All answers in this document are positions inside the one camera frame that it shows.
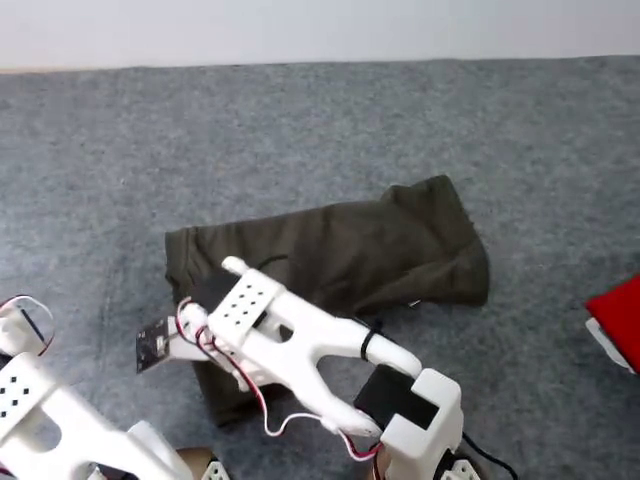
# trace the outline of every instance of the carpet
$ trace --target carpet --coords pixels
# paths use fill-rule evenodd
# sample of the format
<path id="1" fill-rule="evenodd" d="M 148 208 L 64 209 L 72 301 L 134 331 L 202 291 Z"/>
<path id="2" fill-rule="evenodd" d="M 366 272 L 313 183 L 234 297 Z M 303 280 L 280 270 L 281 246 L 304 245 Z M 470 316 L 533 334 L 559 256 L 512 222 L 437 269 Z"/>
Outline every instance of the carpet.
<path id="1" fill-rule="evenodd" d="M 237 480 L 358 478 L 310 421 L 216 429 L 188 364 L 135 375 L 138 328 L 171 313 L 163 233 L 447 174 L 489 302 L 397 308 L 386 332 L 461 384 L 466 430 L 521 478 L 635 480 L 640 383 L 584 302 L 640 269 L 638 78 L 634 57 L 0 76 L 0 291 L 51 307 L 48 364 L 117 426 L 210 445 Z M 371 371 L 321 370 L 347 399 Z"/>

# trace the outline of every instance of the white wire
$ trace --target white wire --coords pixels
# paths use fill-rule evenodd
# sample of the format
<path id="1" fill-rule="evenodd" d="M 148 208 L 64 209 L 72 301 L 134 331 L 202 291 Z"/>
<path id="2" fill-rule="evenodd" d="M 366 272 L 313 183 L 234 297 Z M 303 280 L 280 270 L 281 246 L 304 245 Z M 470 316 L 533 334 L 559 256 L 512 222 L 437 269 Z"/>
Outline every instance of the white wire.
<path id="1" fill-rule="evenodd" d="M 234 366 L 236 370 L 242 371 L 242 373 L 244 373 L 244 376 L 241 376 L 241 378 L 245 381 L 248 380 L 248 382 L 250 383 L 249 389 L 256 395 L 256 397 L 258 398 L 258 402 L 260 403 L 260 408 L 262 409 L 263 419 L 264 419 L 264 431 L 268 436 L 272 438 L 281 436 L 284 433 L 285 429 L 287 428 L 287 425 L 289 424 L 289 422 L 297 418 L 310 418 L 312 420 L 317 420 L 318 422 L 322 422 L 322 417 L 320 417 L 319 415 L 315 415 L 313 413 L 306 413 L 306 412 L 293 413 L 284 419 L 284 421 L 282 422 L 278 430 L 276 431 L 271 430 L 269 428 L 269 409 L 267 408 L 267 401 L 265 400 L 264 395 L 262 394 L 262 391 L 260 390 L 258 385 L 242 369 L 240 364 L 236 362 L 235 359 L 231 358 L 230 355 L 227 355 L 227 353 L 223 352 L 222 350 L 218 350 L 218 351 L 229 361 L 229 363 L 231 363 L 231 365 Z M 354 452 L 351 447 L 351 442 L 349 441 L 349 437 L 347 436 L 347 434 L 338 430 L 338 435 L 340 435 L 345 446 L 347 447 L 347 452 L 349 453 L 349 456 L 355 462 L 367 462 L 371 460 L 373 457 L 375 457 L 376 452 L 372 452 L 369 455 L 360 455 L 360 456 L 357 455 L 356 452 Z"/>

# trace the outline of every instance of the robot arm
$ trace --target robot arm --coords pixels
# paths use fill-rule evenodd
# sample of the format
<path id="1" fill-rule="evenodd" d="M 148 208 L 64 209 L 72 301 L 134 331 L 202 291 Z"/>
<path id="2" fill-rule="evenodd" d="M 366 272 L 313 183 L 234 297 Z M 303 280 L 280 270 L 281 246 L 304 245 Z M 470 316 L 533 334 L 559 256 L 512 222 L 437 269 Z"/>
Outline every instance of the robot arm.
<path id="1" fill-rule="evenodd" d="M 456 382 L 423 370 L 413 354 L 374 335 L 366 356 L 378 367 L 349 405 L 330 392 L 316 364 L 325 355 L 360 357 L 369 329 L 311 305 L 238 258 L 228 257 L 223 267 L 239 277 L 221 301 L 209 309 L 185 302 L 177 322 L 187 340 L 195 343 L 196 333 L 204 330 L 217 348 L 205 355 L 175 336 L 168 344 L 171 357 L 208 360 L 213 355 L 246 389 L 236 366 L 224 361 L 231 355 L 257 384 L 287 386 L 331 432 L 379 437 L 391 455 L 388 479 L 478 479 L 471 464 L 451 461 L 463 426 Z M 292 332 L 286 341 L 280 327 Z M 218 349 L 224 355 L 216 355 Z"/>

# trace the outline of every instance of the black cable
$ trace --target black cable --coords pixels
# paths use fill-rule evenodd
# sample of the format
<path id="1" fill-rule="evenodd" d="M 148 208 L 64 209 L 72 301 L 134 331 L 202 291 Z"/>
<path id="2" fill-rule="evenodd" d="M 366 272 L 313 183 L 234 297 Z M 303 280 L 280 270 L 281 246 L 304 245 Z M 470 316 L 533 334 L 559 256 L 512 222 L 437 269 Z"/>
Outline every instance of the black cable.
<path id="1" fill-rule="evenodd" d="M 273 262 L 277 262 L 279 260 L 287 260 L 288 258 L 289 258 L 289 255 L 284 253 L 280 255 L 271 255 L 270 257 L 265 258 L 263 261 L 261 261 L 256 267 L 256 270 L 262 270 Z"/>
<path id="2" fill-rule="evenodd" d="M 478 455 L 486 458 L 487 460 L 489 460 L 492 463 L 495 463 L 496 465 L 501 466 L 502 468 L 504 468 L 507 472 L 509 472 L 509 474 L 511 475 L 511 478 L 513 480 L 518 480 L 518 474 L 516 473 L 516 471 L 511 467 L 511 465 L 509 465 L 507 462 L 503 462 L 502 460 L 500 460 L 499 458 L 494 457 L 493 455 L 490 455 L 489 453 L 485 452 L 484 450 L 482 450 L 477 444 L 476 442 L 474 442 L 473 440 L 471 440 L 471 438 L 469 437 L 469 435 L 467 435 L 465 432 L 462 432 L 462 438 L 464 438 L 464 441 L 467 442 L 469 444 L 469 446 L 471 448 L 473 448 Z"/>

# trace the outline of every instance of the red object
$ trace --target red object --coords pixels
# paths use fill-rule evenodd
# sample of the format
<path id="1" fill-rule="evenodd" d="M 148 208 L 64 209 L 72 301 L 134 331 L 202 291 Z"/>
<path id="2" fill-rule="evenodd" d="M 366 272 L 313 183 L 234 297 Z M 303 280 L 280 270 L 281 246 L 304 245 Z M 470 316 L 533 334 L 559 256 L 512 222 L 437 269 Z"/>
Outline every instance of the red object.
<path id="1" fill-rule="evenodd" d="M 587 309 L 636 373 L 640 372 L 640 275 L 592 298 Z"/>

